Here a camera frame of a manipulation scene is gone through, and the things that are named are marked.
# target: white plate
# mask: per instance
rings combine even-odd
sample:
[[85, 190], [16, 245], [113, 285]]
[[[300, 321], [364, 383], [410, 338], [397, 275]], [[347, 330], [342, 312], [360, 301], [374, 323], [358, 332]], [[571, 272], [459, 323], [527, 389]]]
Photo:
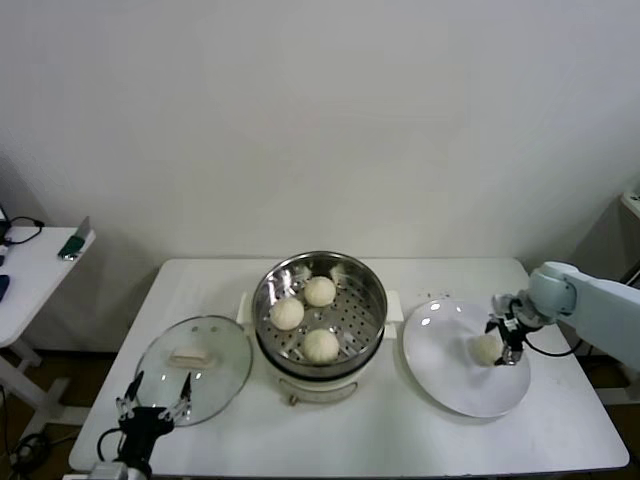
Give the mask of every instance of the white plate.
[[504, 415], [520, 403], [531, 383], [526, 354], [516, 366], [481, 367], [474, 362], [468, 341], [484, 334], [488, 319], [478, 305], [441, 299], [418, 307], [403, 331], [404, 355], [422, 388], [472, 417]]

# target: steamed bun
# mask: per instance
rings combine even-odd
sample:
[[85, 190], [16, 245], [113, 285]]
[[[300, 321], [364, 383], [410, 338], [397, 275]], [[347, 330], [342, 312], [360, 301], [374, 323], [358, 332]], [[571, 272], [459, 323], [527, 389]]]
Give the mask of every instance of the steamed bun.
[[302, 351], [311, 363], [331, 363], [338, 358], [340, 343], [329, 330], [313, 330], [305, 337]]
[[469, 352], [479, 365], [493, 367], [502, 356], [502, 341], [495, 335], [480, 335], [469, 340]]
[[271, 307], [271, 323], [279, 330], [292, 330], [302, 322], [304, 306], [294, 297], [278, 300]]
[[336, 286], [327, 277], [313, 277], [304, 287], [304, 298], [312, 307], [326, 307], [336, 297]]

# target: table leg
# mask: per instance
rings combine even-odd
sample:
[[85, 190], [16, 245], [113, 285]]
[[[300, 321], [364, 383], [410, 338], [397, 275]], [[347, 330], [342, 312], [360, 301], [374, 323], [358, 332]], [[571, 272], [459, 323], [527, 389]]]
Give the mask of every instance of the table leg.
[[24, 368], [22, 368], [22, 363], [20, 363], [19, 368], [22, 372], [24, 372], [28, 366], [39, 367], [42, 363], [42, 358], [40, 358], [40, 356], [34, 352], [29, 344], [24, 340], [16, 340], [9, 348], [22, 359], [22, 362], [26, 362]]
[[625, 365], [622, 373], [629, 380], [626, 388], [596, 388], [596, 393], [604, 405], [638, 405], [640, 404], [640, 374]]
[[47, 423], [82, 425], [89, 414], [88, 408], [64, 407], [59, 403], [69, 384], [68, 378], [56, 379], [49, 391], [45, 392], [24, 373], [0, 357], [0, 381], [35, 410], [23, 436], [42, 431]]

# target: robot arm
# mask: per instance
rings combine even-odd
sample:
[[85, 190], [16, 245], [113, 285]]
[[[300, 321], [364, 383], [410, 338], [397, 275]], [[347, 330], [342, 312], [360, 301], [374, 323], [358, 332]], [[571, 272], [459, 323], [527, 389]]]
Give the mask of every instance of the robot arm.
[[533, 271], [526, 291], [494, 297], [493, 309], [487, 331], [500, 330], [504, 350], [498, 364], [517, 363], [526, 335], [560, 320], [580, 338], [640, 370], [640, 290], [633, 287], [546, 262]]
[[[97, 463], [90, 480], [150, 480], [149, 459], [158, 438], [171, 433], [175, 422], [185, 416], [191, 408], [191, 373], [182, 386], [180, 398], [170, 407], [135, 406], [136, 394], [142, 383], [144, 372], [140, 372], [127, 388], [124, 398], [116, 399], [119, 412], [118, 423], [124, 435], [122, 449], [112, 462]], [[98, 441], [98, 454], [102, 460], [101, 442]]]

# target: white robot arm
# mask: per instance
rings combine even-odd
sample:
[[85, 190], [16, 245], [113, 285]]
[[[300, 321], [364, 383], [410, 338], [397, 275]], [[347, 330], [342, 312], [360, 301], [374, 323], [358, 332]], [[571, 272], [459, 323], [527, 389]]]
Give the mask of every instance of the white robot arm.
[[526, 335], [560, 320], [583, 340], [640, 370], [640, 290], [633, 287], [546, 262], [533, 271], [526, 291], [495, 296], [493, 308], [487, 330], [500, 329], [499, 364], [517, 363]]

